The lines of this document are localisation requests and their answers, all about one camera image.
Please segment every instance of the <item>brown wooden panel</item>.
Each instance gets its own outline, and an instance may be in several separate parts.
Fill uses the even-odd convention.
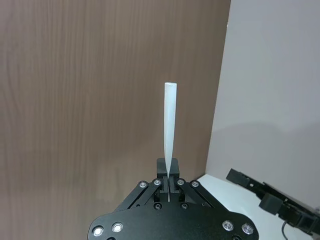
[[[178,83],[173,156],[187,180],[204,173],[229,5],[1,1],[1,239],[86,239],[151,181],[164,82]]]

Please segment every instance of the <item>white tapered tube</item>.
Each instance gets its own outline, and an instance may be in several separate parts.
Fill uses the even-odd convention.
[[[174,82],[164,83],[164,159],[168,179],[174,149],[176,99],[177,84]]]

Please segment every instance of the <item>white wall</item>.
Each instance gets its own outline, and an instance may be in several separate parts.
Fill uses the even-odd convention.
[[[206,172],[320,206],[320,0],[232,0]]]

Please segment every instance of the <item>black metal plate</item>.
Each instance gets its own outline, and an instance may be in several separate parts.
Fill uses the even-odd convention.
[[[232,240],[239,236],[242,240],[258,240],[259,234],[254,223],[245,215],[228,212],[221,214],[211,207],[188,203],[181,208],[181,202],[161,202],[162,208],[156,210],[154,204],[102,215],[95,219],[88,232],[88,240]],[[226,231],[222,223],[229,220],[234,229]],[[120,232],[113,232],[112,225],[123,224]],[[242,225],[249,224],[254,232],[247,235]],[[102,226],[101,236],[93,236],[96,226]]]

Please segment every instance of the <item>silver screw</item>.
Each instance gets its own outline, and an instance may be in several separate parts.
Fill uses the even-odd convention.
[[[183,184],[185,184],[185,181],[183,181],[182,179],[179,179],[178,181],[176,181],[176,183],[178,185],[183,185]]]
[[[140,182],[139,187],[145,188],[147,186],[147,183],[145,181]]]
[[[243,224],[241,228],[245,234],[251,235],[254,233],[253,227],[250,226],[249,224]]]
[[[234,225],[229,220],[225,220],[222,223],[222,227],[228,232],[230,232],[230,231],[232,231],[234,229]]]
[[[160,181],[160,180],[158,180],[158,179],[156,179],[156,180],[154,180],[153,184],[158,186],[158,185],[160,185],[160,184],[161,184],[161,181]]]
[[[99,237],[104,232],[104,228],[102,226],[97,226],[93,229],[92,235],[95,237]]]
[[[124,228],[124,225],[121,222],[115,222],[112,225],[112,231],[115,233],[120,232]]]
[[[194,188],[196,188],[196,187],[199,186],[199,182],[193,181],[193,182],[191,183],[191,185],[192,185]]]

